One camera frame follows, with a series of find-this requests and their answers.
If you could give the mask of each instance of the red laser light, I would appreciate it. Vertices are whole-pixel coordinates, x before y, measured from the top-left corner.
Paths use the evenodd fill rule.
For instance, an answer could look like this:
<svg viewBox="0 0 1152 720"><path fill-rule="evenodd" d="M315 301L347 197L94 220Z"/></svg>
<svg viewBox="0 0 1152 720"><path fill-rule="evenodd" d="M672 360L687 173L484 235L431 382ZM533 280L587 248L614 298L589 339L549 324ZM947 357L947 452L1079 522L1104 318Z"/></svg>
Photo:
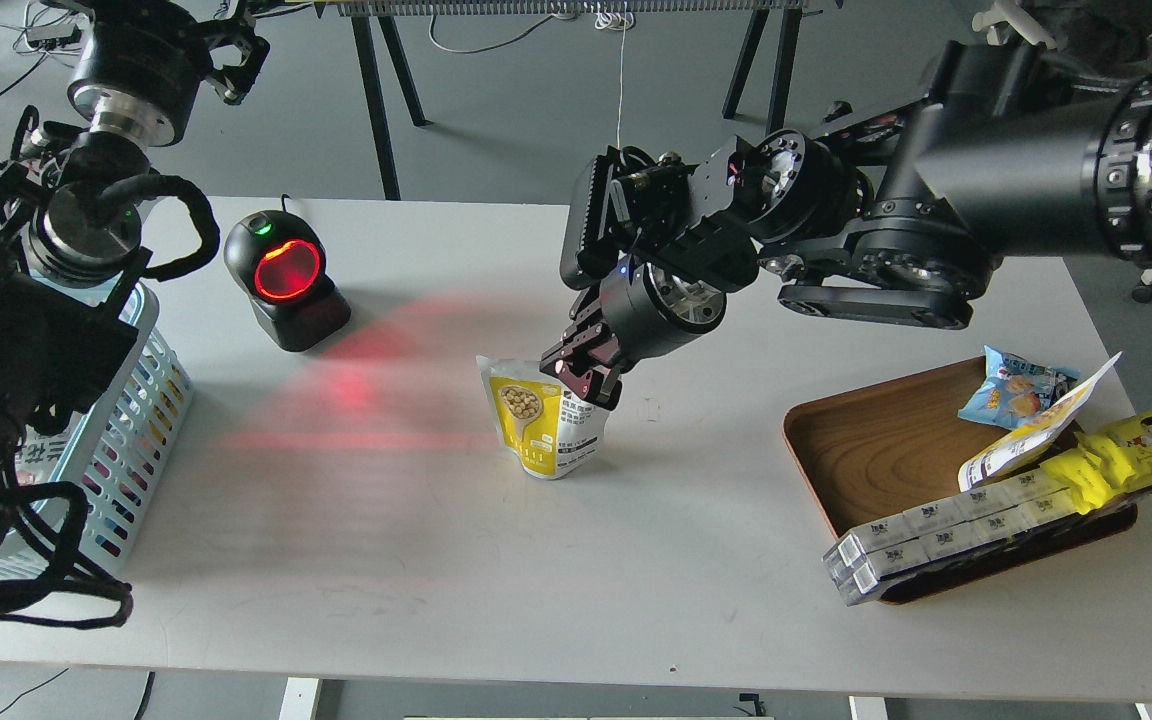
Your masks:
<svg viewBox="0 0 1152 720"><path fill-rule="evenodd" d="M305 240L294 238L262 256L253 281L263 300L296 300L314 287L323 273L323 251Z"/></svg>

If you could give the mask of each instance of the table leg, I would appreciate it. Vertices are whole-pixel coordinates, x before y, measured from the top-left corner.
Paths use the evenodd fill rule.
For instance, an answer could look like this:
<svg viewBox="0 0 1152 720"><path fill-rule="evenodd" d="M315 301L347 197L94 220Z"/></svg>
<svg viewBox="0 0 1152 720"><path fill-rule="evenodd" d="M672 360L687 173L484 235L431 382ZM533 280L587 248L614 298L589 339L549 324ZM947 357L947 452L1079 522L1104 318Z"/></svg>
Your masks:
<svg viewBox="0 0 1152 720"><path fill-rule="evenodd" d="M851 720L887 720L887 698L851 696L847 706L851 708Z"/></svg>
<svg viewBox="0 0 1152 720"><path fill-rule="evenodd" d="M745 92L749 68L755 63L755 53L758 53L758 41L763 38L765 26L767 26L767 10L750 13L745 40L741 43L736 70L732 73L732 84L727 86L727 100L723 101L723 118L728 120L736 118L736 106L740 105L742 92Z"/></svg>
<svg viewBox="0 0 1152 720"><path fill-rule="evenodd" d="M394 146L389 141L389 122L385 119L385 97L380 92L380 73L376 69L376 45L371 40L371 25L366 17L349 18L353 24L353 46L358 54L362 73L362 92L367 100L371 136L376 142L376 162L380 165L380 188L386 200L399 200L397 167Z"/></svg>
<svg viewBox="0 0 1152 720"><path fill-rule="evenodd" d="M416 94L416 82L412 79L411 66L407 63L407 53L403 51L403 41L397 37L397 26L394 24L392 15L382 15L376 18L380 23L380 35L385 37L385 46L389 47L389 60L394 63L394 73L397 75L397 86L403 88L403 100L407 101L407 113L412 118L416 127L429 126L425 119L425 111L420 108L420 98Z"/></svg>
<svg viewBox="0 0 1152 720"><path fill-rule="evenodd" d="M785 127L785 106L790 101L790 78L794 55L799 51L799 26L803 8L785 10L781 18L781 41L776 46L776 74L772 76L772 104L767 109L767 135Z"/></svg>
<svg viewBox="0 0 1152 720"><path fill-rule="evenodd" d="M323 680L319 679L287 679L278 720L314 720L321 689Z"/></svg>

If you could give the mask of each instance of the white plastic basket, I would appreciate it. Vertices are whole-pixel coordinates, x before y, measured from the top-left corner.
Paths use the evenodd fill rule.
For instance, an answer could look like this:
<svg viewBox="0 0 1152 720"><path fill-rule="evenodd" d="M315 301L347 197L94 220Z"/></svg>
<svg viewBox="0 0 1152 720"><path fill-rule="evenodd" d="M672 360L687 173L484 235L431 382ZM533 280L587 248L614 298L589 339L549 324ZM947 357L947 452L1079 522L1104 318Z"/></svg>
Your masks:
<svg viewBox="0 0 1152 720"><path fill-rule="evenodd" d="M138 331L136 346L119 370L123 381L112 382L90 414L70 424L55 468L41 479L69 482L86 490L91 511L79 550L109 574L122 568L145 523L145 511L162 482L173 441L194 397L189 376L154 328L159 318L154 294L137 285L119 318ZM45 447L50 439L33 442ZM37 446L26 442L18 461L33 450ZM63 501L41 501L33 507L53 528L65 515ZM0 579L36 578L46 564L14 530L0 546Z"/></svg>

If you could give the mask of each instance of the brown tray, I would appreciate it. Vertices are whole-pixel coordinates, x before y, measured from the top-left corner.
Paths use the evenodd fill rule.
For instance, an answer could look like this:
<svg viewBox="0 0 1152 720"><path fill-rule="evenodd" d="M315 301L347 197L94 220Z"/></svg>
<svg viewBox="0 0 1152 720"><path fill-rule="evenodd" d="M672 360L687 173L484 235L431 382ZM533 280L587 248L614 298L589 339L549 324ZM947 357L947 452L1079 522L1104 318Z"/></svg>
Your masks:
<svg viewBox="0 0 1152 720"><path fill-rule="evenodd" d="M833 537L896 511L957 495L958 467L1006 434L957 416L984 379L984 357L879 382L795 406L785 416L785 441ZM1073 429L1053 452L1074 446ZM1135 505L1091 514L1059 535L1036 537L967 568L918 575L882 593L908 602L943 589L1024 564L1121 532L1135 523Z"/></svg>

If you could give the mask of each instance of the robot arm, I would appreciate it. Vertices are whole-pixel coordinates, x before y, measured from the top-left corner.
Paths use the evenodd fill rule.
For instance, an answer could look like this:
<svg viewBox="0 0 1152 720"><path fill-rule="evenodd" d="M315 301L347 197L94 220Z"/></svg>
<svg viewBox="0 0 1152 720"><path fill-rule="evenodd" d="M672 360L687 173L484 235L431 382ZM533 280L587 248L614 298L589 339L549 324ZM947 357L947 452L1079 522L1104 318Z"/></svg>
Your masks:
<svg viewBox="0 0 1152 720"><path fill-rule="evenodd" d="M797 313L956 329L1007 255L1152 265L1152 77L1090 94L1062 60L950 44L917 96L810 137L733 138L702 165L609 149L573 200L579 298L541 369L612 409L621 374L713 331L759 266Z"/></svg>
<svg viewBox="0 0 1152 720"><path fill-rule="evenodd" d="M88 515L82 488L67 483L21 488L14 455L26 425L56 433L114 381L136 341L136 331L118 316L138 279L180 276L214 258L220 230L206 196L185 179L157 173L145 152L182 141L202 82L226 103L242 101L270 46L252 31L244 1L232 18L204 23L168 0L52 5L91 18L68 92L88 126L40 123L29 108L10 161L0 165L0 543L15 530L50 560L40 578L0 582L0 619L92 628L123 623L130 588L78 553ZM211 50L225 45L238 47L242 60L212 67ZM28 177L28 164L40 170L40 182ZM200 245L184 258L149 266L138 209L164 196L187 205ZM100 305L89 306L35 275L74 288L116 282ZM31 510L31 502L45 497L68 505L59 529ZM77 623L8 615L54 591L109 598L119 609Z"/></svg>

